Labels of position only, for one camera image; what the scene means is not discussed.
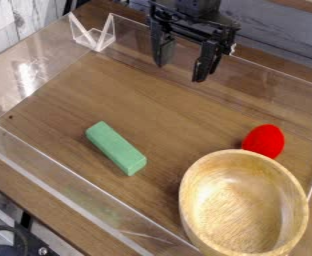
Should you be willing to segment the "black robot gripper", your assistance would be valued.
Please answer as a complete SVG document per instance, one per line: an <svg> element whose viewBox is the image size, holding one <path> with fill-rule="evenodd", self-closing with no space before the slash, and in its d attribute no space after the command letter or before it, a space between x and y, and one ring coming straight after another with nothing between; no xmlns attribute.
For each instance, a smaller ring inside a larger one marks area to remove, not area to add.
<svg viewBox="0 0 312 256"><path fill-rule="evenodd" d="M234 52L241 24L222 14L221 4L222 0L150 0L154 61L159 67L171 62L175 35L202 44L194 66L194 82L203 82L215 72L222 52L226 55Z"/></svg>

